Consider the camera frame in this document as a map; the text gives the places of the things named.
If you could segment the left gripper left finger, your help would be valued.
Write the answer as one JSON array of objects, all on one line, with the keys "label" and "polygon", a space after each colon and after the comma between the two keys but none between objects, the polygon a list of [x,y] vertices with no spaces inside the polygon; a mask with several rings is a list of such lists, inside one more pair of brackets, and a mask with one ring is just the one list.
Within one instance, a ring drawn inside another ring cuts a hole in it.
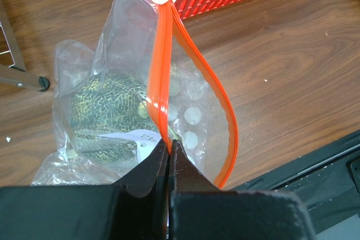
[{"label": "left gripper left finger", "polygon": [[168,150],[107,185],[1,188],[2,239],[166,239]]}]

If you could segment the clear orange zip top bag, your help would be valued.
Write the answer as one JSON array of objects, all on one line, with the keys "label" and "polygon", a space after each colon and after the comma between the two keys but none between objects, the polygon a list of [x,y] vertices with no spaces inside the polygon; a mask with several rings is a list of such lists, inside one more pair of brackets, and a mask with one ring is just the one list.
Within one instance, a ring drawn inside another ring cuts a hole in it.
[{"label": "clear orange zip top bag", "polygon": [[[226,125],[215,125],[204,169],[194,165],[215,186],[224,187],[239,148],[235,112],[222,83],[185,28],[176,1],[114,0],[95,50],[70,39],[56,46],[52,120],[57,151],[43,161],[33,186],[110,184],[145,160],[159,142],[164,142],[168,151],[174,140],[182,143],[169,133],[168,125],[170,66],[176,64],[195,67],[202,73],[226,115]],[[71,100],[90,76],[108,73],[127,74],[147,87],[146,109],[157,131],[138,129],[103,135],[136,142],[133,160],[105,163],[74,149]]]}]

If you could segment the green toy melon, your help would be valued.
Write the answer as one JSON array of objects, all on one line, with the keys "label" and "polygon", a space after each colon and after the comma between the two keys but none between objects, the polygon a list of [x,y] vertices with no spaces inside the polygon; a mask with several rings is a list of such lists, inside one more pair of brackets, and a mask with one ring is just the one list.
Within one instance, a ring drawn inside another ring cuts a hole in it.
[{"label": "green toy melon", "polygon": [[157,131],[147,113],[146,91],[146,84],[127,74],[90,76],[71,100],[75,151],[105,163],[135,159],[136,142],[103,135],[138,129]]}]

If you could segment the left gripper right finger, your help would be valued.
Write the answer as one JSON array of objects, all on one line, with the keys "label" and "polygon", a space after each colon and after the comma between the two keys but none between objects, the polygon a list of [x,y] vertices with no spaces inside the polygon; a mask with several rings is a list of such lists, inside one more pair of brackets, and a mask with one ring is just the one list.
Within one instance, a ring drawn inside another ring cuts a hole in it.
[{"label": "left gripper right finger", "polygon": [[315,239],[306,207],[291,192],[223,191],[174,140],[169,160],[170,239]]}]

